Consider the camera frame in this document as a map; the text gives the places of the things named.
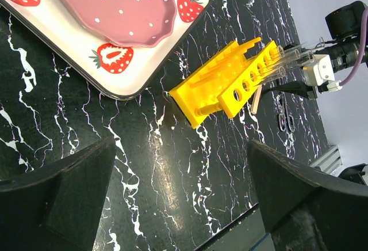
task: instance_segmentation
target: marble surface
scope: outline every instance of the marble surface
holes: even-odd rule
[[[197,27],[130,101],[103,97],[0,8],[0,180],[113,135],[117,156],[94,250],[193,250],[256,203],[247,142],[309,163],[327,149],[315,101],[286,95],[294,133],[279,132],[278,96],[198,129],[174,114],[167,91],[231,40],[297,41],[287,0],[213,0]],[[261,46],[254,48],[255,55]],[[288,80],[301,79],[299,71]]]

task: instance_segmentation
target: camera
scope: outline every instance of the camera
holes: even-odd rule
[[[325,43],[333,45],[316,53],[330,56],[334,73],[352,67],[357,60],[365,8],[366,5],[363,2],[356,1],[335,10],[325,18],[333,39]],[[368,38],[362,63],[368,66]]]

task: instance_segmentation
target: pink plate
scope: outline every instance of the pink plate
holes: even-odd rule
[[[85,28],[123,47],[155,47],[173,32],[175,0],[62,0]]]

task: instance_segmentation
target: tray rim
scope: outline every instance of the tray rim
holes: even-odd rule
[[[197,23],[202,19],[204,14],[207,12],[208,8],[211,7],[212,0],[208,1],[208,4],[204,7],[200,15],[192,22],[185,33],[179,38],[179,40],[173,45],[172,49],[163,58],[161,63],[152,72],[151,76],[146,80],[143,86],[133,94],[128,96],[116,95],[107,89],[105,89],[99,82],[97,82],[93,77],[91,77],[87,71],[85,71],[79,64],[77,64],[73,59],[71,59],[61,48],[59,48],[53,41],[51,41],[43,32],[38,30],[32,23],[30,23],[25,17],[23,17],[14,7],[10,5],[6,0],[0,0],[0,5],[3,6],[11,15],[13,15],[19,22],[25,25],[33,34],[35,34],[42,42],[44,42],[50,49],[57,53],[65,62],[67,62],[74,70],[79,73],[84,80],[90,82],[98,91],[101,92],[103,96],[112,98],[114,100],[132,100],[137,97],[147,85],[152,81],[156,73],[163,67],[167,62],[167,59],[172,55],[172,53],[178,48],[178,46],[183,42],[183,40],[188,36],[190,31],[197,25]]]

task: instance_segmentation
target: yellow test tube rack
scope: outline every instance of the yellow test tube rack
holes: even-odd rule
[[[280,59],[274,41],[251,59],[244,55],[261,40],[258,37],[242,45],[230,42],[169,91],[193,128],[217,111],[223,110],[229,118],[235,117],[265,76],[272,73],[270,66]]]

